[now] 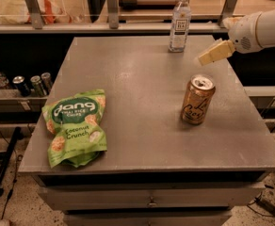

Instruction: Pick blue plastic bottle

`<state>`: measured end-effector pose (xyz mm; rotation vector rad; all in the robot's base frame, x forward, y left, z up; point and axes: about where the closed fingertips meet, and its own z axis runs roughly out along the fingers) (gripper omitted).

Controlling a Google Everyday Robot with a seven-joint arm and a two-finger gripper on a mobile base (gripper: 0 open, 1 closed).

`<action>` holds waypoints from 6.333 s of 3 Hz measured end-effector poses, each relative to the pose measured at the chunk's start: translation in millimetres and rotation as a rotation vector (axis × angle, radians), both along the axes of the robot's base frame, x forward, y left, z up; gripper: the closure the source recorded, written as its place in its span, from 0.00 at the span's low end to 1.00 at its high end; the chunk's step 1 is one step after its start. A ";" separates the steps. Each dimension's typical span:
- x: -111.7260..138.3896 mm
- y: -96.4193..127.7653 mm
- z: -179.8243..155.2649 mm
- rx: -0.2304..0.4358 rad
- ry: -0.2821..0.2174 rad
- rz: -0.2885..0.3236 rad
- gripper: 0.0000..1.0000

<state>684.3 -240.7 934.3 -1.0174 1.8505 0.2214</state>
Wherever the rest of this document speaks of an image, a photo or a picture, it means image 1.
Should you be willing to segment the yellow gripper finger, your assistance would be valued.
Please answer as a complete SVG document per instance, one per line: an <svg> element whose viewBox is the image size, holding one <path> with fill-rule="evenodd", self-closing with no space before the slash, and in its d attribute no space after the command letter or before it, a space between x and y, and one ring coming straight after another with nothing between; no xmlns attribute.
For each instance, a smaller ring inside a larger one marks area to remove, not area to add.
<svg viewBox="0 0 275 226"><path fill-rule="evenodd" d="M241 20L241 17L228 17L222 20L222 24L225 28L231 29L236 22Z"/></svg>
<svg viewBox="0 0 275 226"><path fill-rule="evenodd" d="M235 46L230 40L215 40L207 49L198 56L202 65L207 65L224 58L231 57L235 51Z"/></svg>

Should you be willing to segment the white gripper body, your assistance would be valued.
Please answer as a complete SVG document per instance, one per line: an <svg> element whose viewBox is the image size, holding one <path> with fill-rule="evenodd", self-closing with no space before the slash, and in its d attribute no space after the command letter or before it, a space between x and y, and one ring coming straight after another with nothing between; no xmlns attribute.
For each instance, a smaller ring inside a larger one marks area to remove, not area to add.
<svg viewBox="0 0 275 226"><path fill-rule="evenodd" d="M247 54L262 50L262 46L257 39L257 22L260 16L261 12L246 15L229 29L229 39L234 44L237 52Z"/></svg>

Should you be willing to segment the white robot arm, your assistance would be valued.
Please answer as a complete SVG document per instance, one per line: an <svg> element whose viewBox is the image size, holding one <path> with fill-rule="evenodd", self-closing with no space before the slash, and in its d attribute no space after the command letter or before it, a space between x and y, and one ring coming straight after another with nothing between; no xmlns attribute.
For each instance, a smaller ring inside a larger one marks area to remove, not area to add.
<svg viewBox="0 0 275 226"><path fill-rule="evenodd" d="M199 54L198 61L203 66L231 57L234 52L248 54L275 47L275 9L229 17L222 22L229 39L218 39Z"/></svg>

